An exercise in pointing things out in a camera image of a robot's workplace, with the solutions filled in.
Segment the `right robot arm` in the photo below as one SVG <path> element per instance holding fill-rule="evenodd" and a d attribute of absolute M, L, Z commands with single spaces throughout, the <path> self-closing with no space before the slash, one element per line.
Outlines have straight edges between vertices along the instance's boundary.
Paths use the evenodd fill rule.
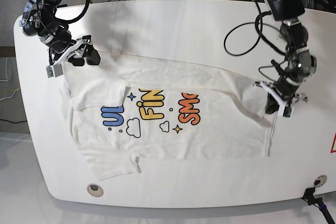
<path fill-rule="evenodd" d="M 101 58 L 92 44 L 90 35 L 72 39 L 69 25 L 80 21 L 86 14 L 90 0 L 85 0 L 82 12 L 73 19 L 56 17 L 62 0 L 28 0 L 19 23 L 26 36 L 38 36 L 48 47 L 49 65 L 69 62 L 75 67 L 85 64 L 98 66 Z"/>

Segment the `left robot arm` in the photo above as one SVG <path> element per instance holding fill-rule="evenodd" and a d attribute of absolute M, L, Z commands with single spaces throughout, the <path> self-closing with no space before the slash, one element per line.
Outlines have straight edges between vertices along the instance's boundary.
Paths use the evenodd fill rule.
<path fill-rule="evenodd" d="M 305 80 L 316 72 L 317 59 L 310 54 L 307 42 L 308 32 L 299 20 L 305 13 L 301 0 L 264 0 L 269 7 L 267 12 L 259 12 L 255 19 L 255 30 L 258 40 L 263 40 L 274 51 L 283 55 L 285 68 L 275 60 L 271 66 L 277 71 L 279 78 L 270 84 L 259 84 L 267 92 L 265 112 L 277 113 L 278 116 L 290 118 L 293 114 L 293 103 L 306 100 L 306 96 L 297 90 Z M 285 51 L 281 51 L 263 35 L 263 18 L 272 15 L 274 20 L 281 22 L 280 35 L 286 41 Z"/>

